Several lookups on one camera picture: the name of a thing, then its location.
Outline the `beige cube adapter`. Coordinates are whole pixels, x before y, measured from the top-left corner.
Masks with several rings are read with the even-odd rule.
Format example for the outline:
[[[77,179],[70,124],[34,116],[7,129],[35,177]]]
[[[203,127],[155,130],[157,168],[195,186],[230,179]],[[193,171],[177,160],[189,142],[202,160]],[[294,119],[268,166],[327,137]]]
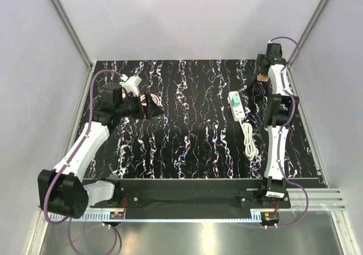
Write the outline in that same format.
[[[258,73],[256,75],[256,79],[259,82],[268,82],[269,81],[269,76],[268,75],[265,75],[265,74],[262,74],[262,73]]]

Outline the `light blue plug adapter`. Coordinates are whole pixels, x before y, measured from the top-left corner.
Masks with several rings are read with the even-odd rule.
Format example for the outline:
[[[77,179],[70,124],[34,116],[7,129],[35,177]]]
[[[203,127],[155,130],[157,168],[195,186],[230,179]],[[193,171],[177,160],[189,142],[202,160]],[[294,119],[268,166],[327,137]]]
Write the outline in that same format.
[[[233,95],[231,97],[231,105],[233,108],[238,108],[240,105],[240,97],[239,95]]]

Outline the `white power strip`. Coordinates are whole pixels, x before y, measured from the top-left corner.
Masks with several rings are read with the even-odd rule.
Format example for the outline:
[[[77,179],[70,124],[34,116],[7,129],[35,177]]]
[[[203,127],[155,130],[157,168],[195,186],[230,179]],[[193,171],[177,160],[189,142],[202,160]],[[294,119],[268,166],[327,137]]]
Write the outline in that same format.
[[[234,121],[235,122],[244,121],[245,113],[239,93],[237,91],[230,91],[228,93],[227,100],[231,108]]]

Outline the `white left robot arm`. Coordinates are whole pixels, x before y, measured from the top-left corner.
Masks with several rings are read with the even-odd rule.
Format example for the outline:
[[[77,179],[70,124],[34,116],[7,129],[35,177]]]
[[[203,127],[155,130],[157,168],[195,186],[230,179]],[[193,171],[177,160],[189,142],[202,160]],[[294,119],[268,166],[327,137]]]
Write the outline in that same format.
[[[50,219],[50,213],[79,219],[87,207],[103,201],[117,207],[123,194],[116,190],[116,183],[98,180],[84,185],[85,172],[122,118],[152,119],[163,113],[150,93],[140,94],[134,84],[104,85],[97,105],[90,109],[91,121],[85,124],[70,151],[53,169],[42,170],[37,178],[40,205],[46,219]]]

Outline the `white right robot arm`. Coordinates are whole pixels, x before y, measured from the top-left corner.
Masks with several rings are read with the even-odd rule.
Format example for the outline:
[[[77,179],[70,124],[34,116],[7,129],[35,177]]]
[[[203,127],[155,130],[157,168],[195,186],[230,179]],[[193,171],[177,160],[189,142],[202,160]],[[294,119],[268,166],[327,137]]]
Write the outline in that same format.
[[[270,41],[265,54],[256,59],[257,80],[269,81],[272,92],[268,96],[265,125],[268,131],[268,157],[263,181],[256,196],[266,208],[274,208],[287,194],[284,170],[286,139],[289,126],[299,104],[288,79],[288,63],[282,56],[282,46]]]

